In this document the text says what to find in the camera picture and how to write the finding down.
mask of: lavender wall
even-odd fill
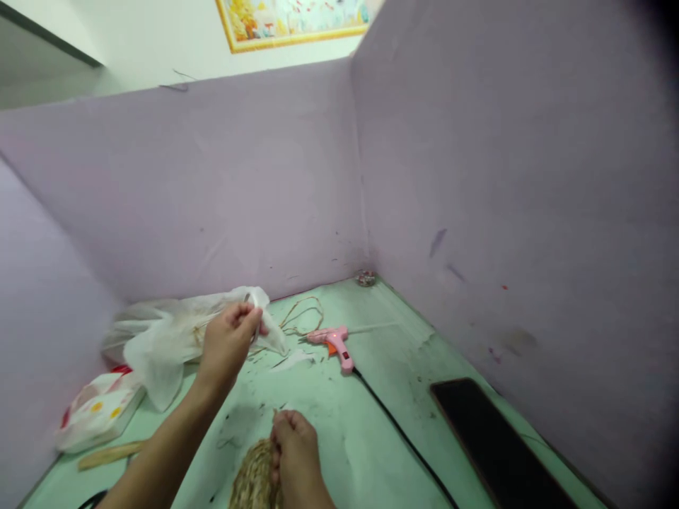
[[[56,457],[54,431],[105,369],[99,344],[123,304],[0,159],[0,506]]]
[[[371,259],[621,507],[679,408],[679,154],[624,3],[387,2],[352,64]]]
[[[349,60],[3,112],[0,148],[128,300],[366,260]]]

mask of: black cable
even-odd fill
[[[368,390],[368,392],[370,392],[370,393],[373,395],[373,398],[375,398],[375,401],[377,401],[377,404],[380,406],[380,408],[382,408],[382,410],[384,411],[384,413],[387,414],[387,417],[389,418],[389,420],[391,421],[391,423],[394,425],[394,427],[396,428],[396,430],[398,431],[398,433],[401,435],[401,437],[403,438],[403,440],[405,440],[405,442],[409,445],[411,451],[413,451],[413,452],[415,453],[415,456],[417,456],[417,459],[422,463],[422,465],[424,465],[424,468],[426,468],[426,470],[427,470],[427,471],[429,472],[429,474],[431,475],[432,479],[434,479],[434,482],[435,482],[436,485],[439,487],[439,489],[443,492],[444,496],[448,499],[448,502],[449,502],[455,509],[460,509],[460,506],[455,502],[455,499],[454,499],[453,496],[451,495],[450,491],[448,491],[448,489],[446,488],[446,486],[443,484],[443,482],[442,482],[442,480],[439,478],[439,476],[436,475],[436,472],[434,471],[434,469],[432,469],[432,468],[429,466],[429,463],[426,462],[426,459],[424,459],[424,458],[422,457],[422,455],[419,453],[419,451],[417,450],[417,448],[413,445],[413,443],[412,443],[412,442],[410,441],[410,439],[408,438],[408,435],[405,434],[405,431],[403,431],[403,429],[401,428],[401,426],[399,426],[398,422],[396,422],[396,419],[394,419],[394,416],[391,414],[390,411],[387,410],[387,407],[384,406],[384,403],[382,403],[382,400],[380,399],[380,397],[379,397],[377,394],[375,394],[375,391],[372,390],[372,388],[370,387],[370,385],[368,384],[368,382],[366,381],[366,379],[363,378],[363,375],[361,374],[360,371],[358,371],[358,370],[356,369],[355,366],[354,366],[354,373],[356,373],[356,376],[359,377],[359,380],[363,382],[363,385],[366,386],[366,389]]]

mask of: floor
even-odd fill
[[[462,448],[429,395],[432,382],[471,377],[487,391],[526,444],[552,472],[581,508],[603,504],[551,451],[535,430],[505,402],[407,303],[383,282],[362,288],[341,281],[273,302],[269,310],[282,320],[306,296],[323,305],[324,327],[345,324],[347,347],[356,366],[391,410],[412,442],[434,468],[462,508],[491,509]],[[318,313],[305,300],[294,324],[311,330]],[[369,332],[352,328],[381,324]],[[338,508],[447,508],[427,472],[356,377],[343,377],[337,357],[328,358],[323,345],[300,344],[291,349],[313,355],[288,369],[272,368],[281,357],[262,352],[245,363],[238,383],[215,418],[179,490],[173,508],[225,508],[231,483],[247,449],[269,435],[273,409],[297,409],[316,427],[321,464]],[[195,377],[185,369],[174,409]],[[166,414],[156,413],[145,399],[123,435],[108,445],[151,436]],[[122,475],[125,461],[77,472],[82,455],[62,456],[26,504],[29,509],[77,508],[94,493],[110,488]]]

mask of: glue gun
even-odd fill
[[[346,325],[334,329],[321,329],[307,334],[306,339],[310,343],[327,343],[328,355],[339,353],[339,360],[342,362],[342,374],[351,375],[354,370],[354,361],[349,355],[344,342],[349,337],[349,330]]]

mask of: framed picture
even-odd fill
[[[360,35],[384,0],[216,0],[231,53]]]

